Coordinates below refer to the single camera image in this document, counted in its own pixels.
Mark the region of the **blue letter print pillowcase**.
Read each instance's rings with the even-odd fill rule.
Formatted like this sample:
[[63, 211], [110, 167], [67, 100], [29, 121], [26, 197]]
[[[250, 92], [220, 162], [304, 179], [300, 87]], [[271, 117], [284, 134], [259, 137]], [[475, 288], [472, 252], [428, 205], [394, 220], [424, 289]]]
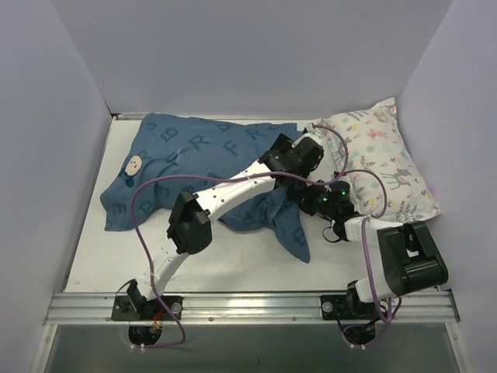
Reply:
[[[101, 194], [108, 232], [131, 230], [157, 210], [172, 209], [177, 195], [229, 179], [268, 151], [280, 134], [292, 140], [295, 123], [235, 124], [196, 117], [150, 113], [140, 124], [116, 179]], [[309, 263], [310, 250], [298, 206], [284, 187], [260, 194], [222, 215], [236, 232], [269, 228], [279, 244]]]

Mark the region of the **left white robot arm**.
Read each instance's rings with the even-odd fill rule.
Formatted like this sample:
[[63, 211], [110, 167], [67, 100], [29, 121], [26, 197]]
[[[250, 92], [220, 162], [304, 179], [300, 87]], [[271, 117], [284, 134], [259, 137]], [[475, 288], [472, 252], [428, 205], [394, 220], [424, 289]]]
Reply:
[[195, 193], [182, 192], [176, 198], [169, 216], [166, 236], [172, 248], [156, 259], [146, 246], [134, 212], [135, 201], [146, 187], [160, 181], [193, 179], [194, 175], [161, 176], [140, 185], [132, 196], [130, 213], [134, 230], [148, 259], [148, 271], [133, 280], [127, 289], [129, 310], [139, 319], [150, 319], [157, 310], [157, 300], [182, 263], [206, 249], [212, 241], [212, 224], [222, 215], [263, 193], [285, 187], [294, 181], [307, 182], [311, 171], [323, 155], [323, 135], [305, 131], [296, 141], [280, 135], [271, 149], [249, 167], [228, 180], [206, 176], [217, 185]]

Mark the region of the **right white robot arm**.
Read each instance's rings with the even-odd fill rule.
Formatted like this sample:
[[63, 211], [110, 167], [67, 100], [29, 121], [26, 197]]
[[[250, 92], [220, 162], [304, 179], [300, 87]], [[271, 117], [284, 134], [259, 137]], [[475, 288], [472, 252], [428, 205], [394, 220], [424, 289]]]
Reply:
[[401, 297], [445, 284], [449, 273], [440, 251], [422, 221], [408, 223], [367, 218], [350, 200], [350, 185], [310, 185], [291, 193], [298, 207], [331, 224], [334, 243], [363, 245], [367, 277], [348, 284], [344, 307], [361, 318], [381, 299]]

